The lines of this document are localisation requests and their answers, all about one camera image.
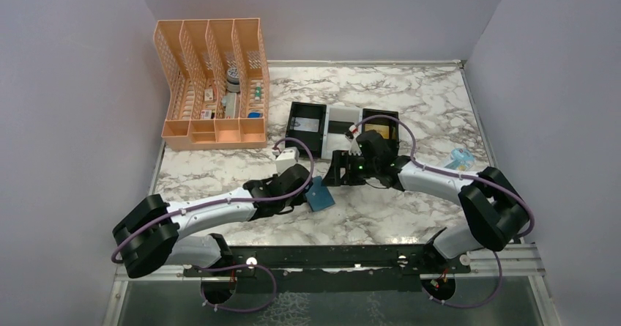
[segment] marble surface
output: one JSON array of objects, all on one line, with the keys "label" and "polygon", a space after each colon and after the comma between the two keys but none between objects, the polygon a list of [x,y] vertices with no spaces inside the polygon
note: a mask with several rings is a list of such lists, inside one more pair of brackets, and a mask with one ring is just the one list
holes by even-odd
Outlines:
[{"label": "marble surface", "polygon": [[[284,136],[292,101],[398,111],[417,137],[417,158],[435,165],[455,147],[487,166],[483,140],[457,67],[271,67],[269,141]],[[401,151],[412,141],[400,130]],[[308,167],[308,162],[301,161]],[[316,174],[329,163],[319,161]],[[166,201],[191,201],[275,173],[267,149],[175,152],[166,148],[155,193]],[[369,186],[330,188],[336,205],[246,223],[230,223],[198,235],[220,233],[230,245],[329,245],[425,242],[445,226],[465,222],[461,208],[424,193]]]}]

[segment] white wall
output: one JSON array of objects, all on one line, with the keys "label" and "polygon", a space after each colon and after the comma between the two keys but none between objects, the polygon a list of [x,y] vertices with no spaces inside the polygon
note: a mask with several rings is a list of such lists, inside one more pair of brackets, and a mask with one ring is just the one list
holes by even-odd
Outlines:
[{"label": "white wall", "polygon": [[156,19],[260,17],[268,59],[467,59],[500,0],[145,0]]},{"label": "white wall", "polygon": [[0,0],[0,319],[98,325],[168,103],[143,0]]},{"label": "white wall", "polygon": [[466,64],[564,325],[618,325],[621,0],[502,0]]}]

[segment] light blue object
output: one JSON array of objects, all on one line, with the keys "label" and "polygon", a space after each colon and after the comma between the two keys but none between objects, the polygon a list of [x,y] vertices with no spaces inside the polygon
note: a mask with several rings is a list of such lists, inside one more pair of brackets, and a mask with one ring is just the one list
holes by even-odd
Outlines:
[{"label": "light blue object", "polygon": [[321,185],[321,176],[313,177],[313,185],[306,192],[306,201],[313,212],[321,211],[334,205],[334,198],[328,187]]},{"label": "light blue object", "polygon": [[475,164],[475,157],[466,148],[455,148],[445,159],[442,167],[457,171],[468,171]]}]

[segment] white connector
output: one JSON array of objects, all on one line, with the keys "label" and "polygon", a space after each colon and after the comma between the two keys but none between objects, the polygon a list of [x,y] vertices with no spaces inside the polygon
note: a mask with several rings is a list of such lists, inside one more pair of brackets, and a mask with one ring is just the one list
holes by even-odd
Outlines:
[{"label": "white connector", "polygon": [[297,148],[286,148],[276,158],[276,172],[282,174],[286,169],[295,165],[300,158],[300,151]]},{"label": "white connector", "polygon": [[356,137],[360,135],[360,130],[354,125],[349,127],[349,132],[352,132],[354,138],[352,139],[352,144],[349,146],[349,154],[350,155],[362,155],[362,150],[358,146],[358,142],[356,141]]}]

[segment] orange desk organizer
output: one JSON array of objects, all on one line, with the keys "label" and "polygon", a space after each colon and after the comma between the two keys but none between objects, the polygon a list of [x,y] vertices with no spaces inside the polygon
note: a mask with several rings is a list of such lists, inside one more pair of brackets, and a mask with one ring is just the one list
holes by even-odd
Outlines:
[{"label": "orange desk organizer", "polygon": [[[171,102],[162,138],[173,150],[264,148],[269,72],[258,18],[158,21],[153,37]],[[240,118],[225,119],[226,71],[237,67]],[[255,85],[261,99],[255,100]],[[213,98],[205,99],[212,90]],[[201,119],[203,110],[213,119]],[[261,117],[248,119],[249,112]]]}]

